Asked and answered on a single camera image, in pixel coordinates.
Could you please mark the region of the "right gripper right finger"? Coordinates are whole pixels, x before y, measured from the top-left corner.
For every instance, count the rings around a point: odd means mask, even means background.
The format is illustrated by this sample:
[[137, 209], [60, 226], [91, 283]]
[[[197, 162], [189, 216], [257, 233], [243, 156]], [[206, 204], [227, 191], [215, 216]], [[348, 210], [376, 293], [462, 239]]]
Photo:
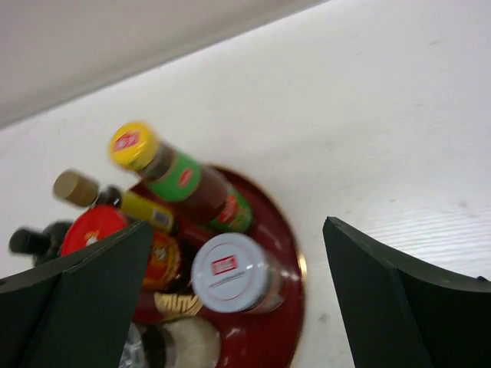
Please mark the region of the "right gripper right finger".
[[325, 248], [356, 367], [488, 367], [490, 281], [385, 245], [339, 218]]

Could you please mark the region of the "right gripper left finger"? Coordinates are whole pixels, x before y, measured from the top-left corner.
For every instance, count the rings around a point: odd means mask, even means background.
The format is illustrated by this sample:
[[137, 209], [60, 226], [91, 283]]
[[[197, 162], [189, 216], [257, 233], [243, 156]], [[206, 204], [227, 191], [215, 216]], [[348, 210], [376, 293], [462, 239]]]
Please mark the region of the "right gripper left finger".
[[135, 222], [3, 278], [1, 365], [118, 366], [152, 242], [152, 227]]

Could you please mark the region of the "white jar black pump lid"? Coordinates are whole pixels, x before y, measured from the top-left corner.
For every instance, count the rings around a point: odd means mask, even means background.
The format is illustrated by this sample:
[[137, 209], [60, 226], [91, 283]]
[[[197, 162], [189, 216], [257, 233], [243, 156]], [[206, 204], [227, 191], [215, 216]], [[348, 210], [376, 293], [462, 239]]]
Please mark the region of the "white jar black pump lid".
[[43, 230], [19, 228], [10, 237], [8, 247], [17, 255], [32, 257], [35, 267], [60, 256], [61, 246], [72, 222], [52, 222]]

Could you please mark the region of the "jar with red lid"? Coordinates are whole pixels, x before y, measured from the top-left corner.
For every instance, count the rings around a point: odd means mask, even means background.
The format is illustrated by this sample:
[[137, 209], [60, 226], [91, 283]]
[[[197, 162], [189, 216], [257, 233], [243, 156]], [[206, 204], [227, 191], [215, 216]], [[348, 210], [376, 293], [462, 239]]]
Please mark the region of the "jar with red lid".
[[[68, 229], [60, 255], [65, 256], [92, 245], [130, 224], [123, 214], [109, 205], [97, 205], [80, 215]], [[153, 231], [147, 270], [142, 287], [148, 291], [165, 291], [186, 283], [183, 256], [172, 237]]]

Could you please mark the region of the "grinder jar grey lid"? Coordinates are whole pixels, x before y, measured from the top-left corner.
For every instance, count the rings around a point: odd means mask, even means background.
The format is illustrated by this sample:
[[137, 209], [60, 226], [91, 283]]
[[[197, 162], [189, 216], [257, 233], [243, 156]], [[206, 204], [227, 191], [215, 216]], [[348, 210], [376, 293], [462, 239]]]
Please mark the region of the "grinder jar grey lid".
[[131, 324], [120, 367], [215, 367], [221, 353], [219, 331], [200, 317], [163, 324]]

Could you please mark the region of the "small yellow label bottle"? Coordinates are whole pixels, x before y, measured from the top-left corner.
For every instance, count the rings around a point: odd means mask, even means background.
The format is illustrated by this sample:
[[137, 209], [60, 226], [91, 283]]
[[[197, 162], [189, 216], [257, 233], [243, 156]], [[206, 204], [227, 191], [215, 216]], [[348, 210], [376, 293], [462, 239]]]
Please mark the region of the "small yellow label bottle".
[[126, 217], [147, 221], [168, 235], [175, 235], [179, 229], [176, 216], [168, 208], [117, 186], [102, 188], [96, 179], [74, 169], [67, 169], [56, 178], [52, 192], [55, 198], [83, 209], [112, 206]]

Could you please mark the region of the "jar silver lid red label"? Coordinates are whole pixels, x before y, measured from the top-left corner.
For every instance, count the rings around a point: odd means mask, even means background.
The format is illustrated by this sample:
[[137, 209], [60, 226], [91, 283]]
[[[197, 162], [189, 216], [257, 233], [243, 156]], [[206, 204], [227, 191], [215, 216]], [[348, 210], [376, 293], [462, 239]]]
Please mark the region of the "jar silver lid red label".
[[239, 233], [217, 235], [193, 259], [192, 288], [208, 309], [263, 314], [286, 301], [289, 271], [273, 253]]

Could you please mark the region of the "sauce bottle yellow cap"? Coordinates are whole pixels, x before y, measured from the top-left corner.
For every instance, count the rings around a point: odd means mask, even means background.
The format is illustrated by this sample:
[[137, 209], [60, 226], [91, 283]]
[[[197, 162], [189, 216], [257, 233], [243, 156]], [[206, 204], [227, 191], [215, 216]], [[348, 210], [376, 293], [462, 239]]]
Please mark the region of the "sauce bottle yellow cap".
[[178, 213], [218, 232], [249, 230], [252, 208], [214, 168], [177, 149], [142, 120], [124, 124], [111, 137], [110, 158]]

